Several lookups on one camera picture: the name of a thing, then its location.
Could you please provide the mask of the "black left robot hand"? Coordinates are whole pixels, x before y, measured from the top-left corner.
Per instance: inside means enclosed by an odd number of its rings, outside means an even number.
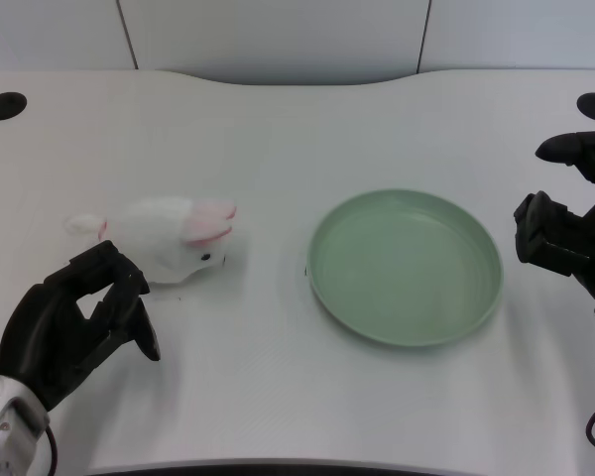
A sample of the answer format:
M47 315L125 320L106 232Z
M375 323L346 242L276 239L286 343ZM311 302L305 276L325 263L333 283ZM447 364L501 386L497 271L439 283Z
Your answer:
M0 376L24 384L51 411L128 342L160 360L142 301L149 291L111 242L88 249L23 296L1 339Z

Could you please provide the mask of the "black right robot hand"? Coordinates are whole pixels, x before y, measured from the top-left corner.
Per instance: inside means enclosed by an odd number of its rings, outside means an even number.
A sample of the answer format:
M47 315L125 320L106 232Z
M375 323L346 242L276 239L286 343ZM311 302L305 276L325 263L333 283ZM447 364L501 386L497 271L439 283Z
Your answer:
M575 167L595 184L595 131L551 137L535 155L549 163ZM595 299L595 204L578 216L541 190L527 195L514 219L521 262L572 276Z

